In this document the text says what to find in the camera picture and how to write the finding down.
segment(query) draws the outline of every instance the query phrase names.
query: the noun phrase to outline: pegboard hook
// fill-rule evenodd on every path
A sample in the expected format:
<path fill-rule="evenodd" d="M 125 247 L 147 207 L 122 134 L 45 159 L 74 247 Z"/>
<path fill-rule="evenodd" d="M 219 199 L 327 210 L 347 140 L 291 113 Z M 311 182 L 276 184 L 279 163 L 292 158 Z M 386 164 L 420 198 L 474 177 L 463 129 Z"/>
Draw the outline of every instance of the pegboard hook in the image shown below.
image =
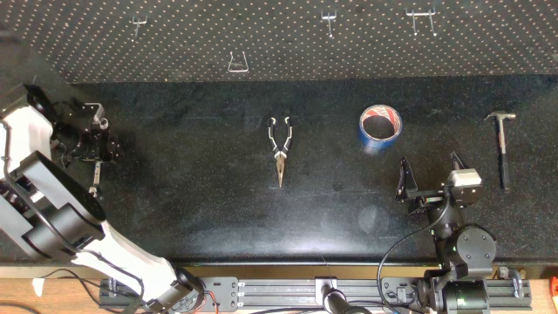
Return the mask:
<path fill-rule="evenodd" d="M 233 52 L 230 52 L 230 61 L 228 61 L 228 68 L 227 71 L 229 72 L 248 72 L 248 70 L 250 69 L 248 67 L 248 60 L 246 60 L 246 54 L 244 53 L 244 51 L 242 52 L 242 56 L 244 56 L 244 65 L 243 64 L 237 64 L 237 63 L 233 63 Z M 231 70 L 230 66 L 239 66 L 241 67 L 240 70 Z"/>
<path fill-rule="evenodd" d="M 132 41 L 134 41 L 135 39 L 138 38 L 138 32 L 139 32 L 139 30 L 140 30 L 140 25 L 143 25 L 143 24 L 146 24 L 146 23 L 147 23 L 147 17 L 146 17 L 146 20 L 145 20 L 145 21 L 142 20 L 142 19 L 139 18 L 139 17 L 136 18 L 136 16 L 133 16 L 133 17 L 132 17 L 132 24 L 136 25 L 136 33 L 135 33 L 135 35 L 133 36 Z"/>
<path fill-rule="evenodd" d="M 322 19 L 326 19 L 328 20 L 328 26 L 330 27 L 330 38 L 333 39 L 333 33 L 331 32 L 331 20 L 335 19 L 337 17 L 337 11 L 335 11 L 335 13 L 333 13 L 333 15 L 330 14 L 330 12 L 328 11 L 328 16 L 325 16 L 322 12 Z"/>
<path fill-rule="evenodd" d="M 411 12 L 409 12 L 408 10 L 405 10 L 405 14 L 408 17 L 412 17 L 412 31 L 414 32 L 415 36 L 417 36 L 417 23 L 415 21 L 415 17 L 429 17 L 430 18 L 430 28 L 432 29 L 432 34 L 434 35 L 434 37 L 438 36 L 436 31 L 434 31 L 434 20 L 432 19 L 432 16 L 434 14 L 436 14 L 435 9 L 428 10 L 428 12 L 425 12 L 425 13 L 415 13 L 415 10 L 411 10 Z"/>

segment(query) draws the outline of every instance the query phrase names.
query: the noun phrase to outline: pliers handle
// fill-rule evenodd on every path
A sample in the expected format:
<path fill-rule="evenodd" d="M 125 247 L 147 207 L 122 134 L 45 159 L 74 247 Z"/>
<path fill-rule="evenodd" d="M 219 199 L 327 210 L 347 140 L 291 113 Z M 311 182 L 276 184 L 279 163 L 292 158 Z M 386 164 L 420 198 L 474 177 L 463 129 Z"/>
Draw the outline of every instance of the pliers handle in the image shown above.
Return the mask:
<path fill-rule="evenodd" d="M 282 147 L 279 148 L 276 142 L 276 119 L 271 118 L 269 121 L 268 136 L 271 146 L 273 147 L 273 155 L 275 158 L 279 156 L 287 158 L 287 152 L 293 142 L 293 126 L 290 124 L 290 117 L 285 118 L 285 124 L 287 125 L 287 139 Z"/>

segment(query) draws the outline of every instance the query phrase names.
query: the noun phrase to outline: hammer handle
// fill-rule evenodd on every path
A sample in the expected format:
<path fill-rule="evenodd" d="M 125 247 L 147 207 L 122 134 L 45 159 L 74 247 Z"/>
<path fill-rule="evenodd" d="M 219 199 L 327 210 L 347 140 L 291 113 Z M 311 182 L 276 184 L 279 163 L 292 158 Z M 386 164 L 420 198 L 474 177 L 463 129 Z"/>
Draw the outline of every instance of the hammer handle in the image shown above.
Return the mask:
<path fill-rule="evenodd" d="M 500 171 L 501 171 L 501 183 L 504 192 L 509 192 L 509 168 L 507 166 L 506 154 L 500 154 Z"/>

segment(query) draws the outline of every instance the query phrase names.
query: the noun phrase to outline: pegboard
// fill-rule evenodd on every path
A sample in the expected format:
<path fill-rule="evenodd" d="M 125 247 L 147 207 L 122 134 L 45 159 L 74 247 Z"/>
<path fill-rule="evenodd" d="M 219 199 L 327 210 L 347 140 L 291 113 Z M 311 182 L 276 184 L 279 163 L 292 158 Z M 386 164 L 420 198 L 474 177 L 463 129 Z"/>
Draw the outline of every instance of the pegboard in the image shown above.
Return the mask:
<path fill-rule="evenodd" d="M 558 73 L 555 0 L 0 0 L 0 21 L 70 83 Z"/>

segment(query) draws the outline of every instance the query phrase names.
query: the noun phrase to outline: pliers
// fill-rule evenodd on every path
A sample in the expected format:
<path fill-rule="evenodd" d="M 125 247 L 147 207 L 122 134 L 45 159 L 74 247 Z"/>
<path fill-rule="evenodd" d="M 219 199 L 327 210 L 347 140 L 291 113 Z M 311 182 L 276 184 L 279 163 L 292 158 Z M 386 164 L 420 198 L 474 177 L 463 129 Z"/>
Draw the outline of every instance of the pliers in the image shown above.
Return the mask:
<path fill-rule="evenodd" d="M 285 124 L 287 125 L 287 139 L 279 149 L 276 143 L 276 119 L 271 118 L 269 121 L 268 136 L 271 141 L 271 146 L 273 146 L 273 155 L 277 160 L 277 176 L 279 177 L 279 188 L 282 186 L 282 175 L 285 172 L 285 159 L 287 159 L 287 152 L 289 151 L 290 145 L 293 141 L 293 126 L 289 121 L 290 117 L 285 118 Z"/>

